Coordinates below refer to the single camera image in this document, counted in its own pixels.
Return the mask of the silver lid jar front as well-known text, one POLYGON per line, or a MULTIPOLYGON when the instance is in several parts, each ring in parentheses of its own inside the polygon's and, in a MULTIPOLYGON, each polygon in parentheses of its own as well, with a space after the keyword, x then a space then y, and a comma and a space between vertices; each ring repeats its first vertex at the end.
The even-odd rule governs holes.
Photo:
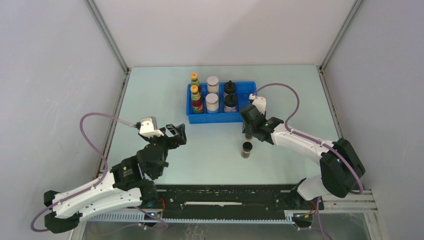
POLYGON ((219 112, 219 96, 216 93, 208 93, 205 97, 205 103, 208 114, 219 112))

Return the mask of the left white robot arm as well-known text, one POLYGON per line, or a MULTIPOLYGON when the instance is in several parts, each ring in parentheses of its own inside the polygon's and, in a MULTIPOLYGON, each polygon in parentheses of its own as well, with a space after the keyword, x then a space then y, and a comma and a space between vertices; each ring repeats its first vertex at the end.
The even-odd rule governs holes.
POLYGON ((48 231, 64 233, 94 216, 122 208, 156 206, 159 195, 154 181, 169 166, 169 150, 187 143, 186 126, 182 123, 157 128, 156 121, 147 117, 136 123, 135 128, 148 143, 135 155, 73 190, 44 193, 44 204, 50 211, 44 216, 48 231))

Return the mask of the red sauce bottle green label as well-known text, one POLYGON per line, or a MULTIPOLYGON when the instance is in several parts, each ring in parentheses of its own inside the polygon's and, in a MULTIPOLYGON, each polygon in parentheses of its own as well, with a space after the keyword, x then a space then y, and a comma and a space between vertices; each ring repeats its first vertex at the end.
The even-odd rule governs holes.
POLYGON ((193 72, 190 75, 190 77, 191 77, 191 86, 197 86, 198 91, 201 92, 202 88, 201 88, 201 84, 200 84, 200 81, 199 81, 198 74, 196 72, 193 72))

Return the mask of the black lid jar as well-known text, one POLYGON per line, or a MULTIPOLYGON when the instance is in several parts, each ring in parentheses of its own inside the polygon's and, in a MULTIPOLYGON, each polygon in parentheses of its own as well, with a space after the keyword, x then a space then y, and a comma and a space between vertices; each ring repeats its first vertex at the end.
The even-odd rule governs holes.
POLYGON ((235 113, 237 111, 238 98, 234 93, 227 94, 224 97, 224 112, 235 113))
POLYGON ((235 94, 236 90, 237 85, 233 81, 229 80, 223 85, 223 96, 226 97, 229 94, 235 94))

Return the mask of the red sauce bottle yellow cap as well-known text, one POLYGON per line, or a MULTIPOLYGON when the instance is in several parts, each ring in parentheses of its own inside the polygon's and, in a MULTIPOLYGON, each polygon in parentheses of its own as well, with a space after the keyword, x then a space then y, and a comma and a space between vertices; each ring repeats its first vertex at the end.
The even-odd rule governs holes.
POLYGON ((201 91, 197 85, 192 85, 190 87, 190 98, 191 98, 191 107, 194 114, 203 114, 203 100, 201 91))

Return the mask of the small dark bottle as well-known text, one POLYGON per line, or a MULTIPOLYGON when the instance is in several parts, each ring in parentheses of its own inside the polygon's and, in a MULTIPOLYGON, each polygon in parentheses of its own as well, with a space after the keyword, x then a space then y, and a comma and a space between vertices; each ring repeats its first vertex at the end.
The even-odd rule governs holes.
POLYGON ((249 141, 245 141, 245 142, 242 144, 241 156, 242 156, 244 159, 249 158, 249 157, 250 157, 250 154, 251 154, 252 149, 253 149, 253 145, 252 145, 252 143, 251 143, 251 142, 249 142, 249 141))
POLYGON ((245 139, 246 139, 247 141, 251 141, 251 140, 253 139, 253 135, 252 135, 252 134, 250 134, 250 133, 245 133, 245 134, 244 134, 244 137, 245 137, 245 139))

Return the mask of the silver lid jar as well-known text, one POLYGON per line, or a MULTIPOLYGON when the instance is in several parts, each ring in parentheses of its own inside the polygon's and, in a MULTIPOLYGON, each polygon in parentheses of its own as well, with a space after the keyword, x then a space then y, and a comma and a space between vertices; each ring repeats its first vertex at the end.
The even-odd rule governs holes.
POLYGON ((208 114, 219 112, 219 96, 216 93, 208 93, 205 97, 205 103, 208 114))
POLYGON ((208 93, 214 93, 214 94, 218 94, 219 90, 220 90, 220 86, 219 86, 219 78, 217 76, 210 76, 207 78, 206 80, 206 84, 207 84, 207 92, 208 93))

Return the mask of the black lid jar front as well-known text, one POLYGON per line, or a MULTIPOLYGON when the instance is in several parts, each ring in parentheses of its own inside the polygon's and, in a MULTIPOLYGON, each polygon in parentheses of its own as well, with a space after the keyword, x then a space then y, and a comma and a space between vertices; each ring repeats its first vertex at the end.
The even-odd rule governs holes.
POLYGON ((224 97, 224 112, 235 113, 237 111, 238 98, 234 93, 227 94, 224 97))

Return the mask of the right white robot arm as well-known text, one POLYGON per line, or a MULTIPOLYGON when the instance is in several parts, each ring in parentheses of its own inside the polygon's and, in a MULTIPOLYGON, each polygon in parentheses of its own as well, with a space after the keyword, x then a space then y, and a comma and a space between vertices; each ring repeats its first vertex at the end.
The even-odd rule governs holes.
POLYGON ((361 177, 365 168, 352 144, 340 138, 337 141, 323 140, 288 125, 276 118, 266 118, 254 104, 248 104, 240 111, 244 133, 261 142, 292 149, 319 166, 320 173, 314 177, 300 180, 291 194, 291 204, 297 209, 304 209, 311 200, 333 195, 345 198, 364 191, 361 177))

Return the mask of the small dark bottle front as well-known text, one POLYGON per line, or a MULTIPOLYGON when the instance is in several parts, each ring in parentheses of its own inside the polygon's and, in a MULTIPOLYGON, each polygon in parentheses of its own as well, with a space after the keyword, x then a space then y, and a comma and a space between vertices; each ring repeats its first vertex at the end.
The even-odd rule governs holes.
POLYGON ((252 145, 252 143, 251 143, 251 142, 249 142, 249 141, 245 141, 245 142, 242 144, 241 156, 242 156, 244 159, 249 158, 249 157, 250 157, 250 154, 251 154, 252 149, 253 149, 253 145, 252 145))

